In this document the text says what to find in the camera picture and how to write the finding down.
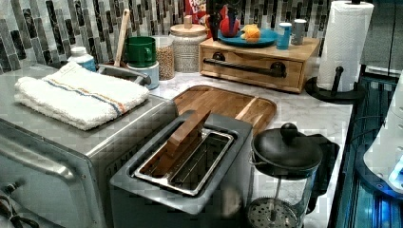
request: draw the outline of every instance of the white countertop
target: white countertop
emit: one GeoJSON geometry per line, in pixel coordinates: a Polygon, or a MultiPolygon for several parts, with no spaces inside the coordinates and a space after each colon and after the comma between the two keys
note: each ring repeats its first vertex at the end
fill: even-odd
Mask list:
{"type": "MultiPolygon", "coordinates": [[[[321,134],[330,141],[340,145],[328,191],[325,195],[318,198],[316,209],[314,212],[307,215],[304,220],[305,228],[327,227],[335,195],[337,175],[343,155],[342,152],[346,143],[347,130],[352,114],[352,106],[325,103],[311,97],[305,91],[301,94],[290,94],[254,85],[244,85],[209,78],[201,76],[200,73],[177,72],[173,79],[160,81],[160,86],[151,90],[151,94],[166,99],[173,99],[189,87],[199,85],[214,86],[269,99],[276,103],[277,113],[266,129],[279,128],[285,123],[293,123],[297,126],[298,131],[306,135],[321,134]]],[[[251,200],[259,197],[274,196],[276,186],[277,182],[273,178],[263,175],[259,171],[255,171],[251,200]]]]}

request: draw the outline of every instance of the wooden cutting board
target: wooden cutting board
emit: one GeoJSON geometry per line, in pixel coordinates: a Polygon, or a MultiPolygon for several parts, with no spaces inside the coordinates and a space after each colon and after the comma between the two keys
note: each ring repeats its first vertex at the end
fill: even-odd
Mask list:
{"type": "Polygon", "coordinates": [[[263,131],[276,114],[274,102],[208,85],[196,85],[174,98],[179,114],[208,108],[212,113],[250,123],[254,135],[263,131]]]}

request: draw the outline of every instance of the green container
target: green container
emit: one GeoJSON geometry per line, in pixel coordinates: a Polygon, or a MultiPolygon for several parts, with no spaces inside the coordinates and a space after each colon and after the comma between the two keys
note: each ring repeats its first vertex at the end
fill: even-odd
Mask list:
{"type": "Polygon", "coordinates": [[[148,36],[133,36],[125,40],[125,57],[133,67],[150,67],[157,62],[155,39],[148,36]]]}

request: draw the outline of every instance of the dish towel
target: dish towel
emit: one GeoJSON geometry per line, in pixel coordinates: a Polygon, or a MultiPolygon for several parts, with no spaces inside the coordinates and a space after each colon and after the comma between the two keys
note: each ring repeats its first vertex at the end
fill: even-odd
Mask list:
{"type": "Polygon", "coordinates": [[[148,98],[147,88],[69,62],[42,79],[20,78],[15,101],[82,130],[113,120],[148,98]]]}

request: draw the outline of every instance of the paper towel roll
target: paper towel roll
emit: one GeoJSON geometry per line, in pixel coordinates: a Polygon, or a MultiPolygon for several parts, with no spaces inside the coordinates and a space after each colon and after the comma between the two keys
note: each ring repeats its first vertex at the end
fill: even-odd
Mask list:
{"type": "Polygon", "coordinates": [[[332,90],[336,68],[343,67],[337,91],[347,92],[358,81],[359,61],[364,48],[374,5],[334,1],[330,9],[317,86],[332,90]]]}

